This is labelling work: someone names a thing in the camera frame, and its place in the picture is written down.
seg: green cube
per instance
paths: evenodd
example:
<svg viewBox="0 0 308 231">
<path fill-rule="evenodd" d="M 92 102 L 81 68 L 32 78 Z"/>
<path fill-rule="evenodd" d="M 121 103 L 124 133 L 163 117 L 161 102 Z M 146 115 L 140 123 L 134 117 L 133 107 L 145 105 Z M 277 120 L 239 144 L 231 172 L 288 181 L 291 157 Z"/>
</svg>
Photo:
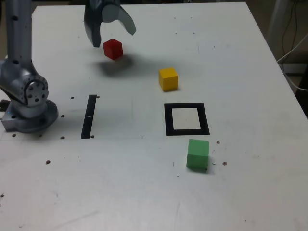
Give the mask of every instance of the green cube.
<svg viewBox="0 0 308 231">
<path fill-rule="evenodd" d="M 186 167 L 207 170 L 209 142 L 189 140 Z"/>
</svg>

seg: cable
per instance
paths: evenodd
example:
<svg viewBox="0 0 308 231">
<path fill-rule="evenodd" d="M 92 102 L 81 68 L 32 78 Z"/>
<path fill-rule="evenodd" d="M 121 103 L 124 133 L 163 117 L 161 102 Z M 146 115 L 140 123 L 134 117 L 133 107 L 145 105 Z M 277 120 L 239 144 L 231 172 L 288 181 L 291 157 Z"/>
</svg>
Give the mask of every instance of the cable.
<svg viewBox="0 0 308 231">
<path fill-rule="evenodd" d="M 286 74 L 284 71 L 282 71 L 282 73 L 283 73 L 284 76 L 291 82 L 291 84 L 292 84 L 294 87 L 296 87 L 296 88 L 299 89 L 299 90 L 308 91 L 308 89 L 299 88 L 297 85 L 295 85 L 295 83 L 292 82 L 292 80 L 290 79 L 290 77 L 288 77 L 287 74 Z"/>
<path fill-rule="evenodd" d="M 287 53 L 286 55 L 284 55 L 283 57 L 281 57 L 279 60 L 277 60 L 277 62 L 281 61 L 281 59 L 283 59 L 285 56 L 289 55 L 290 53 L 292 53 L 308 36 L 308 33 L 305 35 L 305 37 L 297 44 L 296 47 L 294 47 L 289 53 Z"/>
<path fill-rule="evenodd" d="M 294 9 L 294 7 L 295 7 L 296 1 L 297 1 L 297 0 L 294 1 L 293 5 L 292 5 L 292 7 L 291 7 L 290 19 L 289 19 L 288 24 L 287 24 L 287 26 L 286 26 L 286 28 L 285 28 L 285 30 L 284 30 L 284 32 L 283 32 L 282 39 L 281 39 L 281 46 L 282 46 L 282 53 L 283 53 L 283 56 L 285 55 L 283 40 L 284 40 L 284 36 L 286 35 L 287 30 L 288 30 L 288 28 L 289 28 L 289 25 L 290 25 L 290 23 L 291 23 L 291 21 L 292 21 L 292 18 L 293 18 L 293 9 Z M 283 62 L 280 64 L 280 69 L 282 69 L 282 70 L 284 71 L 284 65 L 283 65 L 283 64 L 284 64 Z"/>
<path fill-rule="evenodd" d="M 295 6 L 294 6 L 294 15 L 295 15 L 295 32 L 294 32 L 294 36 L 293 36 L 293 42 L 292 42 L 292 46 L 291 46 L 291 50 L 294 47 L 295 44 L 295 40 L 296 40 L 296 36 L 297 36 L 297 29 L 298 29 L 298 25 L 297 25 L 297 12 L 296 12 L 296 8 L 297 8 L 297 4 L 299 3 L 299 0 L 295 1 Z M 283 71 L 284 71 L 284 63 L 285 61 L 288 59 L 289 55 L 286 56 L 286 58 L 282 61 L 282 66 L 283 66 Z"/>
</svg>

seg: white table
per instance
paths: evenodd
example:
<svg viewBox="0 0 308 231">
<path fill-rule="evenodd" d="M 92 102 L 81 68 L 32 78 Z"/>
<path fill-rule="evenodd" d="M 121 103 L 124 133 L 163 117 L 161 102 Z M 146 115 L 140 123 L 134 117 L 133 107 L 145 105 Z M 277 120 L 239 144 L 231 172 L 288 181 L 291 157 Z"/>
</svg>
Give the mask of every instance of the white table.
<svg viewBox="0 0 308 231">
<path fill-rule="evenodd" d="M 33 63 L 65 118 L 42 137 L 0 126 L 0 230 L 306 230 L 308 122 L 247 5 L 124 8 L 134 36 L 101 29 L 118 62 L 91 46 L 83 6 L 35 10 Z M 164 93 L 171 66 L 179 90 Z M 166 136 L 165 103 L 204 103 L 210 135 Z M 189 139 L 210 142 L 207 173 L 186 168 Z"/>
</svg>

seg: black line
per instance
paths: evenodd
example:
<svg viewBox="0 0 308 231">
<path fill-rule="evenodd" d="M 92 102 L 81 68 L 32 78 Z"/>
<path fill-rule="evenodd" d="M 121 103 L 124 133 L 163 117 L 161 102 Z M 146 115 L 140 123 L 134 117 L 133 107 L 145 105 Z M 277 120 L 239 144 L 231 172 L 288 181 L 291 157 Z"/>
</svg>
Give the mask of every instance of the black line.
<svg viewBox="0 0 308 231">
<path fill-rule="evenodd" d="M 81 132 L 82 139 L 90 139 L 92 122 L 94 117 L 96 103 L 96 95 L 89 95 L 87 110 L 85 114 L 85 119 L 83 121 L 83 127 Z"/>
</svg>

